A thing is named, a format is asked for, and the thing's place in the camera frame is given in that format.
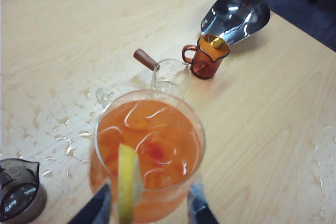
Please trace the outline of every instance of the lemon slice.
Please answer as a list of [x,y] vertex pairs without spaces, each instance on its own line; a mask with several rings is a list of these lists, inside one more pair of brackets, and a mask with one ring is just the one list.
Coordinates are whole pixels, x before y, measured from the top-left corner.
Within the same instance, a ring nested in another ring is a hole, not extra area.
[[137,152],[124,144],[119,145],[118,159],[118,224],[130,224],[134,217],[134,205],[142,196],[143,186]]

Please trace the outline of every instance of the wooden table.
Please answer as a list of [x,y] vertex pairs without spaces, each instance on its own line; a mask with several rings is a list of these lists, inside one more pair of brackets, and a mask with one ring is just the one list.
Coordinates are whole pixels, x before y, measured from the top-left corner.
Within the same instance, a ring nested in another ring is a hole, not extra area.
[[[215,1],[1,0],[1,158],[41,163],[34,223],[66,223],[92,196],[95,91],[148,84],[133,52],[180,59]],[[336,223],[335,80],[335,52],[274,13],[212,80],[193,77],[185,99],[205,126],[221,223]],[[159,223],[187,223],[186,203]]]

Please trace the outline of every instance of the pitcher handle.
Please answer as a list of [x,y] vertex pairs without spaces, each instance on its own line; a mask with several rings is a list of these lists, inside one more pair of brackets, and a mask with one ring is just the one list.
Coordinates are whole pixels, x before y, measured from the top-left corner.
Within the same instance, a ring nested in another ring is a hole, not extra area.
[[188,51],[188,50],[196,52],[197,51],[197,46],[185,45],[182,49],[182,59],[184,60],[184,62],[187,62],[187,63],[191,64],[193,62],[193,59],[185,56],[185,52]]
[[112,103],[116,98],[129,93],[131,91],[143,89],[139,84],[134,83],[124,83],[119,82],[115,83],[108,88],[99,88],[96,91],[96,98],[99,104],[103,107],[107,107],[110,103]]

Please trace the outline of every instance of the orange drink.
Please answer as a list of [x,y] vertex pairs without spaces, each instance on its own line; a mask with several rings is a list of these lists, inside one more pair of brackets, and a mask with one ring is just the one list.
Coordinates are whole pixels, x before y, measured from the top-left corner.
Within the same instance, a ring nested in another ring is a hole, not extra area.
[[203,127],[182,100],[158,91],[134,91],[116,99],[99,120],[91,152],[90,185],[110,177],[116,201],[119,144],[136,150],[144,191],[134,222],[169,215],[187,195],[204,153]]

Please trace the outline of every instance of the wooden handle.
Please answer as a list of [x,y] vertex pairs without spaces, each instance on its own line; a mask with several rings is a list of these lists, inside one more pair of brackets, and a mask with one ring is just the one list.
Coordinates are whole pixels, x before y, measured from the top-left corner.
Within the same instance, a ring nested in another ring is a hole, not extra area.
[[137,59],[139,62],[144,64],[150,70],[154,71],[155,66],[158,64],[155,60],[152,59],[144,50],[139,48],[134,52],[134,58]]

